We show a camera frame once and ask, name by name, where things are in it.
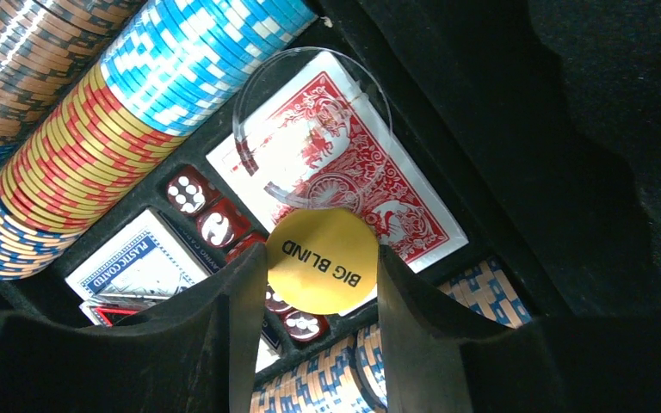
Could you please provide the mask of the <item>clear plastic disc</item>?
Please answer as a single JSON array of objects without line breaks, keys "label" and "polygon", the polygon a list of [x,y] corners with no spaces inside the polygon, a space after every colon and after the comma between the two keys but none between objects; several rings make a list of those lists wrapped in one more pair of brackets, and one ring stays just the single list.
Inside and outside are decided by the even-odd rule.
[{"label": "clear plastic disc", "polygon": [[270,208],[359,213],[390,163],[392,116],[351,57],[298,47],[260,65],[232,114],[239,193]]}]

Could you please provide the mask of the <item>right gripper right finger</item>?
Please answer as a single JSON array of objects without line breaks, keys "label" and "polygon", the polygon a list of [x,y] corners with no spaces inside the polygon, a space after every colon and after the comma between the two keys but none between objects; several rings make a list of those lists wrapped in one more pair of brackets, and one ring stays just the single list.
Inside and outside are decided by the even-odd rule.
[{"label": "right gripper right finger", "polygon": [[661,412],[661,317],[539,317],[509,328],[378,261],[391,412]]}]

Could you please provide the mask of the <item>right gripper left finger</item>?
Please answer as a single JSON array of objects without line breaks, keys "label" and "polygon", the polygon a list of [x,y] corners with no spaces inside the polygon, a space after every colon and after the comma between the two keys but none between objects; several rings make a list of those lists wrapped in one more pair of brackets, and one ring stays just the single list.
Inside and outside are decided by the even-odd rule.
[{"label": "right gripper left finger", "polygon": [[246,412],[264,316],[267,253],[113,327],[0,311],[0,412]]}]

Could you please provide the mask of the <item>black poker set case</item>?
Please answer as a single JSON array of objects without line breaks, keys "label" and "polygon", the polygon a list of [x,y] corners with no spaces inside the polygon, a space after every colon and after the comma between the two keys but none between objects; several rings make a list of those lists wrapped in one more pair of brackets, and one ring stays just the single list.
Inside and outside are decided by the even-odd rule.
[{"label": "black poker set case", "polygon": [[[661,317],[661,2],[307,2],[312,24],[261,64],[321,47],[377,80],[393,134],[468,238],[411,269],[415,275],[438,289],[495,257],[530,322]],[[37,274],[3,280],[29,287],[48,308],[43,317],[20,313],[69,328],[113,327],[175,296],[82,299],[65,282],[149,207],[220,270],[251,246],[265,247],[272,231],[207,161],[233,135],[244,86],[61,256]],[[221,192],[196,216],[166,198],[166,184],[185,165]],[[367,302],[312,314],[283,301],[267,273],[252,394],[360,328],[380,326],[378,297],[377,269]]]}]

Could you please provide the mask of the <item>yellow big blind button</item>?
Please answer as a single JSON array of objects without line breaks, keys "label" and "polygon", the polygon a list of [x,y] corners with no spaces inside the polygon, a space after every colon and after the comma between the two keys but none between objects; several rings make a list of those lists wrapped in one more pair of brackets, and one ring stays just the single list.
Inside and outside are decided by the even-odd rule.
[{"label": "yellow big blind button", "polygon": [[367,302],[377,284],[379,242],[344,208],[289,213],[265,248],[270,287],[301,311],[347,313]]}]

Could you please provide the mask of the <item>blue playing card deck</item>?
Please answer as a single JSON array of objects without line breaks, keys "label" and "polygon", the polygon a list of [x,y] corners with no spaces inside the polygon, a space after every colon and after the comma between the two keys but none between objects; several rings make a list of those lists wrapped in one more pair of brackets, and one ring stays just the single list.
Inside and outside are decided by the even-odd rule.
[{"label": "blue playing card deck", "polygon": [[149,207],[72,271],[65,282],[82,299],[167,299],[220,268],[186,231]]}]

